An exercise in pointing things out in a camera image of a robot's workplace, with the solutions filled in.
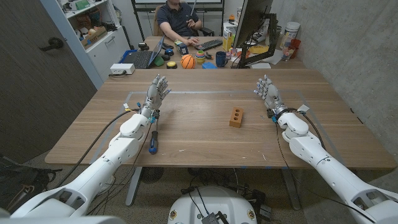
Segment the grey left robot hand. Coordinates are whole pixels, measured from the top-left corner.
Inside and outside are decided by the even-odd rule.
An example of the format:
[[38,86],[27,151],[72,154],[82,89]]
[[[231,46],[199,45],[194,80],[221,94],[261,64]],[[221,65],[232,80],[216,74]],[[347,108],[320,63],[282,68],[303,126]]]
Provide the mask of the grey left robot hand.
[[147,89],[146,98],[141,108],[141,115],[150,118],[161,107],[162,101],[171,92],[171,89],[167,87],[168,81],[166,76],[161,77],[158,74]]

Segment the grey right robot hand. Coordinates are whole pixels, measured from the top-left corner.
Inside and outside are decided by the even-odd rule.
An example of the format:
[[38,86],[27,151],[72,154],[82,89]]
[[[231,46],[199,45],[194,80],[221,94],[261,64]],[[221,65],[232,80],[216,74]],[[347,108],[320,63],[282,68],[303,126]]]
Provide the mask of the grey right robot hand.
[[256,85],[257,89],[254,90],[254,93],[264,101],[268,117],[278,118],[287,111],[288,107],[284,105],[277,87],[267,75],[258,79]]

